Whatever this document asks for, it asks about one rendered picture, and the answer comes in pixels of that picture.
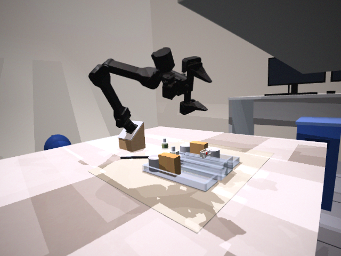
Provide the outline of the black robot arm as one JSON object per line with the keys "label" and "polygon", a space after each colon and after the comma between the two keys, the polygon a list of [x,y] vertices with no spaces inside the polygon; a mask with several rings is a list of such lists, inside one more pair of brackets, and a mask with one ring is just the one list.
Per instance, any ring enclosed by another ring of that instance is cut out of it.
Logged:
{"label": "black robot arm", "polygon": [[139,81],[143,86],[156,89],[160,82],[163,82],[163,97],[173,99],[176,95],[180,96],[177,87],[182,79],[173,76],[175,73],[174,59],[170,47],[163,47],[151,54],[155,68],[139,68],[126,63],[108,59],[102,65],[97,65],[88,75],[92,83],[99,87],[110,105],[113,108],[113,115],[116,121],[116,127],[124,128],[129,134],[132,134],[138,127],[129,118],[131,117],[128,107],[121,105],[119,98],[110,83],[110,73],[122,77]]}

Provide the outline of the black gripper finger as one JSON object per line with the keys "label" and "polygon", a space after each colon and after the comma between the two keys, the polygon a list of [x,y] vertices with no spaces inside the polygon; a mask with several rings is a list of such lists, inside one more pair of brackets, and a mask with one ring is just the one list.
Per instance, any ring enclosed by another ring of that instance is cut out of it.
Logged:
{"label": "black gripper finger", "polygon": [[193,103],[190,103],[190,104],[184,106],[184,112],[185,113],[188,113],[188,112],[193,111],[193,110],[207,111],[208,109],[203,104],[201,104],[199,101],[195,101]]}
{"label": "black gripper finger", "polygon": [[212,82],[212,80],[210,79],[210,77],[206,73],[202,62],[195,63],[192,65],[188,65],[187,75],[195,76],[195,77],[197,77],[197,78],[199,78],[205,82],[209,82],[209,83]]}

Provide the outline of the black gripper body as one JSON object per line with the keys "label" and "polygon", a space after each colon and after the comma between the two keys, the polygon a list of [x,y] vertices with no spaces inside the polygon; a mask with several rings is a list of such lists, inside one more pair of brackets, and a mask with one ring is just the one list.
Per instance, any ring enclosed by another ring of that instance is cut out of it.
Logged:
{"label": "black gripper body", "polygon": [[184,94],[184,101],[180,102],[180,113],[182,115],[189,114],[193,111],[190,111],[188,113],[184,112],[184,106],[188,105],[190,103],[195,102],[195,99],[191,99],[191,91],[193,91],[193,82],[194,82],[194,76],[185,75],[187,72],[188,65],[192,65],[195,63],[201,62],[201,57],[198,56],[192,56],[187,57],[182,60],[182,73],[175,72],[172,75],[180,77],[182,80],[178,82],[177,90],[180,95]]}

